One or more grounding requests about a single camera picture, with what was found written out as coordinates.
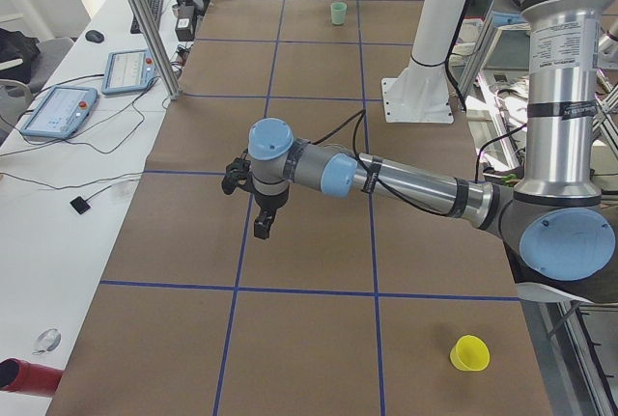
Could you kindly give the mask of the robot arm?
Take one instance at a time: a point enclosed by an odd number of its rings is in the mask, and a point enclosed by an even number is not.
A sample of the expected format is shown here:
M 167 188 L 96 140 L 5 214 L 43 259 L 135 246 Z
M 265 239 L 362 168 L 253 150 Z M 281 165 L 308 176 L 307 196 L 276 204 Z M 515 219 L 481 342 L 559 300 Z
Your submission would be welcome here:
M 429 214 L 462 218 L 500 238 L 519 295 L 553 302 L 617 302 L 617 215 L 590 179 L 599 23 L 614 0 L 494 0 L 493 19 L 531 30 L 526 157 L 514 187 L 445 177 L 379 156 L 323 147 L 266 118 L 249 132 L 246 189 L 267 238 L 291 183 L 333 197 L 352 188 Z

